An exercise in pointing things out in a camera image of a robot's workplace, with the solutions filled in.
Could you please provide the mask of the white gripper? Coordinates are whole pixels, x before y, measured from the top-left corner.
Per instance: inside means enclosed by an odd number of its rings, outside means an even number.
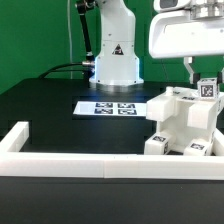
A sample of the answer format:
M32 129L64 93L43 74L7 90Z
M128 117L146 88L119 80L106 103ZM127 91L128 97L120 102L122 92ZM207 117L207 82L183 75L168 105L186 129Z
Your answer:
M149 53L153 58L181 58L196 84L193 56L224 54L224 0L154 0L157 15L149 30ZM224 67L217 73L224 83Z

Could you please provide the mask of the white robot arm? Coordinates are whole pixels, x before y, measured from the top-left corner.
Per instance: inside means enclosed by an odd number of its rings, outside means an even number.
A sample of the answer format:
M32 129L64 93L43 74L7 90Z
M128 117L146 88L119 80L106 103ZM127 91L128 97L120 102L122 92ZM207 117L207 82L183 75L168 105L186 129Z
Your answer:
M93 64L90 83L102 87L139 85L139 58L134 52L135 15L124 0L78 0L86 45ZM101 50L91 50L85 14L98 8L101 15ZM191 83L200 76L191 67L195 56L224 54L224 0L154 0L157 15L149 30L148 50L154 58L182 58Z

